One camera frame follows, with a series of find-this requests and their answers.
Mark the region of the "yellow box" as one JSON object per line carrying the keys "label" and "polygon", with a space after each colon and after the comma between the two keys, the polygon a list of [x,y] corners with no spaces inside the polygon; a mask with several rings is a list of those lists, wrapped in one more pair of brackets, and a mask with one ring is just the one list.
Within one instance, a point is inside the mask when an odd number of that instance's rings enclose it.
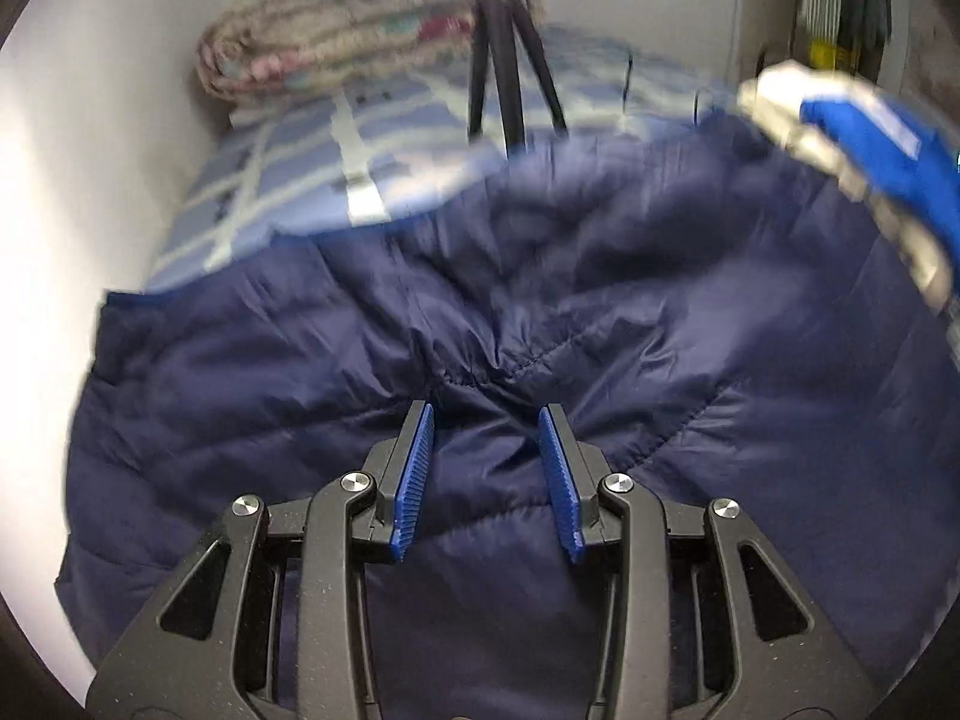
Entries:
{"label": "yellow box", "polygon": [[857,54],[830,41],[812,41],[807,49],[809,67],[820,71],[855,71]]}

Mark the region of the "floral rolled quilt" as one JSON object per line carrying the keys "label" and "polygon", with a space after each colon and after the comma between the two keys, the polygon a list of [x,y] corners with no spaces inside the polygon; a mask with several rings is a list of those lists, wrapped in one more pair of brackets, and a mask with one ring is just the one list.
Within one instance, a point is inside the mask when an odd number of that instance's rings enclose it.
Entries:
{"label": "floral rolled quilt", "polygon": [[195,70],[235,106],[457,64],[475,0],[235,0],[206,28]]}

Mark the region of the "navy blue puffer jacket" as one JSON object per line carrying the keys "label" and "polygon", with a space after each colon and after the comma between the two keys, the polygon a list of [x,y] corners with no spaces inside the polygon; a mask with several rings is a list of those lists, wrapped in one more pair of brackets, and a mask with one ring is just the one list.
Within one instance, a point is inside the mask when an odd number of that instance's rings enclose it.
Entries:
{"label": "navy blue puffer jacket", "polygon": [[55,582],[91,660],[231,500],[298,499],[436,411],[368,575],[391,718],[578,718],[604,584],[569,564],[542,406],[659,496],[730,497],[892,684],[958,577],[958,372],[871,213],[734,117],[537,149],[438,210],[110,294]]}

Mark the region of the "clothes drying rack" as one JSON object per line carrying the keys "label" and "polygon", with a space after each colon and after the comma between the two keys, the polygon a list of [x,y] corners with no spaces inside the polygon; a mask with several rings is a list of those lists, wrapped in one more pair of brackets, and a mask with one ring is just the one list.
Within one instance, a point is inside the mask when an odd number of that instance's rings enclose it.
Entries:
{"label": "clothes drying rack", "polygon": [[830,41],[857,54],[856,70],[843,73],[875,83],[892,34],[892,0],[797,0],[793,57],[809,67],[809,44]]}

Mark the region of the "black tripod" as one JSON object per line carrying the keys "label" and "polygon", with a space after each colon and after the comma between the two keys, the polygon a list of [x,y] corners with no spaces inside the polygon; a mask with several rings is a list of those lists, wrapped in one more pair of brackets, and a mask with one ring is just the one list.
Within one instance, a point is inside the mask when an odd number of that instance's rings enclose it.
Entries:
{"label": "black tripod", "polygon": [[544,41],[535,26],[529,0],[475,0],[470,49],[467,140],[477,142],[483,133],[488,71],[493,70],[500,106],[501,132],[508,153],[526,146],[523,92],[517,48],[522,47],[534,70],[540,93],[550,114],[553,132],[568,133],[562,101],[548,66]]}

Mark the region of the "blue checkered blanket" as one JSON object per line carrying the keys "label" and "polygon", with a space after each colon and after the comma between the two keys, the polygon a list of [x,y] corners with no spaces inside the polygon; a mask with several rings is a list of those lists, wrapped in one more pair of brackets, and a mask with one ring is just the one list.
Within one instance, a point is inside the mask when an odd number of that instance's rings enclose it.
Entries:
{"label": "blue checkered blanket", "polygon": [[[680,135],[732,89],[617,39],[549,26],[548,66],[574,137]],[[506,159],[498,98],[467,137],[467,60],[252,110],[189,188],[145,288],[166,291],[262,249],[277,234],[390,223],[446,203]]]}

